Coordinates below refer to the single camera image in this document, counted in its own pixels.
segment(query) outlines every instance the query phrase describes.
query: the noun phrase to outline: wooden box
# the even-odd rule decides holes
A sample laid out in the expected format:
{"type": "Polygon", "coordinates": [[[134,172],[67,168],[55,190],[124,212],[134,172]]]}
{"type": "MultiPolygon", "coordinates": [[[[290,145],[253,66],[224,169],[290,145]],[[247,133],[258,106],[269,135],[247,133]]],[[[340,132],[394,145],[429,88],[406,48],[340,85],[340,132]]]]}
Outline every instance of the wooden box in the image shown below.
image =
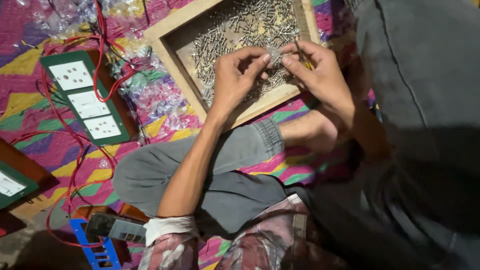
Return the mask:
{"type": "MultiPolygon", "coordinates": [[[[208,106],[201,96],[201,81],[194,76],[195,66],[190,56],[192,41],[206,25],[212,23],[207,11],[217,5],[228,4],[229,1],[231,0],[195,0],[144,33],[202,122],[206,118],[208,106]]],[[[320,43],[311,0],[292,0],[292,6],[300,39],[320,43]]],[[[229,127],[238,126],[299,93],[298,87],[293,83],[286,83],[270,90],[255,102],[242,103],[230,116],[229,127]]]]}

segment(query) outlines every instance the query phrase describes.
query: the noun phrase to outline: white cloth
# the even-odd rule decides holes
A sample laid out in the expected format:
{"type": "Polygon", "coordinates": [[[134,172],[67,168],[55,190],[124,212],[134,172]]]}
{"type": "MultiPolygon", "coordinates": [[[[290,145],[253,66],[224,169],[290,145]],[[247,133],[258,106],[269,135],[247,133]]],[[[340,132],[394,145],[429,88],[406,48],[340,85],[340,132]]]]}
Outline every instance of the white cloth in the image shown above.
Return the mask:
{"type": "Polygon", "coordinates": [[[193,216],[153,218],[144,225],[144,228],[147,229],[145,233],[146,246],[150,246],[157,238],[169,233],[194,232],[198,235],[193,216]]]}

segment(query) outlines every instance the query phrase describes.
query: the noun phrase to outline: gray sweatpants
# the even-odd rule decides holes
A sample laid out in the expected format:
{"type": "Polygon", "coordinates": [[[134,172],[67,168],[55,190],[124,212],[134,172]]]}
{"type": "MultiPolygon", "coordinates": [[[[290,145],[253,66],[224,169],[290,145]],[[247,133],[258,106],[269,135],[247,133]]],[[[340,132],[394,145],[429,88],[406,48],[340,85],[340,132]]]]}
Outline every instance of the gray sweatpants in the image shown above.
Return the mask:
{"type": "MultiPolygon", "coordinates": [[[[113,179],[113,187],[120,198],[145,214],[155,216],[170,177],[195,138],[150,144],[123,158],[113,179]]],[[[195,212],[199,230],[232,239],[246,222],[286,198],[283,185],[275,177],[232,172],[270,159],[281,150],[280,130],[270,119],[223,134],[195,212]]]]}
{"type": "MultiPolygon", "coordinates": [[[[265,120],[222,136],[195,213],[201,231],[231,238],[297,192],[331,245],[355,268],[479,269],[480,10],[468,0],[346,0],[394,152],[346,184],[284,189],[232,172],[283,148],[265,120]]],[[[194,138],[122,159],[120,198],[154,215],[194,138]]]]}

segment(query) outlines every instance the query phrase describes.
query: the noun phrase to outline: hand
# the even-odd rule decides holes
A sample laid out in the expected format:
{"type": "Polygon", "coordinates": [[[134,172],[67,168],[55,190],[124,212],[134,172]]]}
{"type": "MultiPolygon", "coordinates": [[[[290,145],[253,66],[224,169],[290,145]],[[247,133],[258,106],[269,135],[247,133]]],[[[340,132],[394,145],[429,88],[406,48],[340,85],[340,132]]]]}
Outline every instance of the hand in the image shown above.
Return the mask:
{"type": "Polygon", "coordinates": [[[267,50],[243,47],[215,62],[215,89],[209,114],[228,117],[250,91],[253,83],[270,61],[267,50]]]}
{"type": "Polygon", "coordinates": [[[312,63],[313,71],[299,61],[295,43],[289,43],[282,48],[282,53],[293,53],[283,58],[283,65],[326,109],[338,115],[349,126],[355,106],[335,54],[313,42],[298,41],[298,44],[303,55],[312,63]]]}

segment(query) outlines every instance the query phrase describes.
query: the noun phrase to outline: sleeve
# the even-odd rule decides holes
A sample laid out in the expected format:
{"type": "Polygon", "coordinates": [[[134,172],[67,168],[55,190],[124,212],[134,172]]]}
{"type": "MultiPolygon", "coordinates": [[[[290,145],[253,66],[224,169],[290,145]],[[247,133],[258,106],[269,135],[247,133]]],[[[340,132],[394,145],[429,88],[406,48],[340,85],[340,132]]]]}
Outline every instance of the sleeve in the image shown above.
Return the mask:
{"type": "Polygon", "coordinates": [[[138,270],[198,269],[198,233],[193,217],[151,219],[138,270]]]}

